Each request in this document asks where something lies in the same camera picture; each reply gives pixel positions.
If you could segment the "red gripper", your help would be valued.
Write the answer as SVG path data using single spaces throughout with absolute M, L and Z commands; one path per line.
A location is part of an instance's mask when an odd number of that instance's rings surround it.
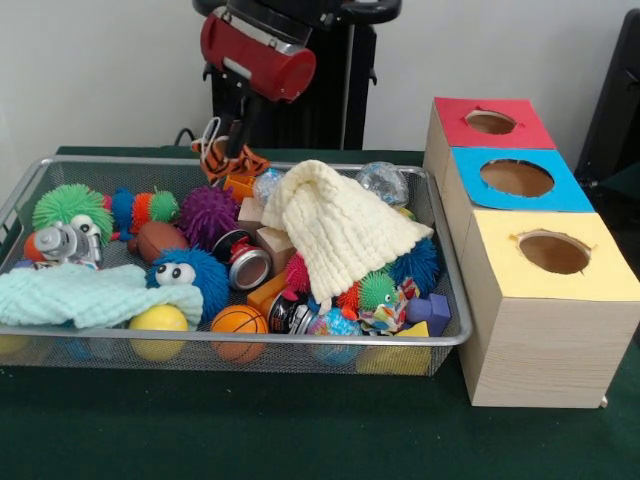
M 226 156 L 239 156 L 264 104 L 296 100 L 316 70 L 315 54 L 284 41 L 229 12 L 214 12 L 204 22 L 200 46 L 204 59 L 223 72 L 222 121 L 231 124 Z M 249 86 L 257 94 L 248 95 Z

